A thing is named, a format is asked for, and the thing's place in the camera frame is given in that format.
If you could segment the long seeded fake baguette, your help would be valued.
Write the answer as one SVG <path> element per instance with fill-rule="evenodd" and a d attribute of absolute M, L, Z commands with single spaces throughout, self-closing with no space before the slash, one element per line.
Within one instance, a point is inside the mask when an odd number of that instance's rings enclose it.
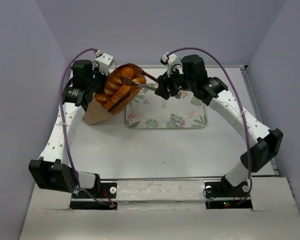
<path fill-rule="evenodd" d="M 96 93 L 94 95 L 95 100 L 104 104 L 110 97 L 112 97 L 119 89 L 123 86 L 121 81 L 121 77 L 125 77 L 127 79 L 132 79 L 134 76 L 134 70 L 132 67 L 125 66 L 121 68 L 117 68 L 111 76 L 109 76 L 105 88 L 104 93 Z"/>

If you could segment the metal kitchen tongs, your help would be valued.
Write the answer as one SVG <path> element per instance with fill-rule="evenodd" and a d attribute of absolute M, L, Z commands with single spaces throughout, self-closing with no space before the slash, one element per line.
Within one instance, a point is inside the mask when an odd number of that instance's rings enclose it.
<path fill-rule="evenodd" d="M 180 99 L 182 96 L 180 90 L 175 87 L 174 83 L 172 83 L 172 80 L 168 77 L 167 72 L 156 78 L 144 71 L 140 66 L 132 63 L 122 65 L 116 70 L 121 72 L 121 82 L 128 86 L 135 86 L 146 90 L 151 90 L 155 92 L 156 95 L 166 100 L 168 100 L 170 97 Z M 157 83 L 158 86 L 150 86 L 150 84 L 145 80 L 145 77 Z"/>

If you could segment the brown paper bag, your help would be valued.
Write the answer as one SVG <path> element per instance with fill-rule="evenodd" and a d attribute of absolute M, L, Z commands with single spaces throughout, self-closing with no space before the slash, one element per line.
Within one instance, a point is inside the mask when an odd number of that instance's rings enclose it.
<path fill-rule="evenodd" d="M 122 78 L 146 84 L 145 76 L 136 70 L 136 65 L 126 63 L 109 74 L 104 93 L 95 93 L 82 120 L 89 126 L 108 120 L 120 113 L 141 91 L 139 86 L 122 83 Z"/>

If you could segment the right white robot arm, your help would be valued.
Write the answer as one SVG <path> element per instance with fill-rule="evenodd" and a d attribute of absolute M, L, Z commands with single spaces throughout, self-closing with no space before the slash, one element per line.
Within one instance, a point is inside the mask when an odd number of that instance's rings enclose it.
<path fill-rule="evenodd" d="M 208 76 L 204 60 L 199 55 L 178 59 L 175 54 L 165 54 L 160 62 L 167 70 L 157 79 L 157 96 L 168 100 L 180 91 L 192 92 L 195 98 L 223 117 L 245 141 L 246 152 L 221 178 L 217 187 L 225 196 L 232 196 L 252 173 L 257 173 L 275 158 L 282 143 L 282 131 L 278 128 L 272 130 L 259 122 L 221 79 Z"/>

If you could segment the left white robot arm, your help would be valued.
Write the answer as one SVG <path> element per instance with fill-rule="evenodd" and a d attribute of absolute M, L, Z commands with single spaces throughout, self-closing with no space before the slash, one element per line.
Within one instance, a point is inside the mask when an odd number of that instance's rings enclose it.
<path fill-rule="evenodd" d="M 70 156 L 76 130 L 85 115 L 93 94 L 106 77 L 93 70 L 90 60 L 74 61 L 72 78 L 61 86 L 58 114 L 44 150 L 28 169 L 41 189 L 78 194 L 84 191 L 94 198 L 100 194 L 101 179 L 97 173 L 77 171 Z"/>

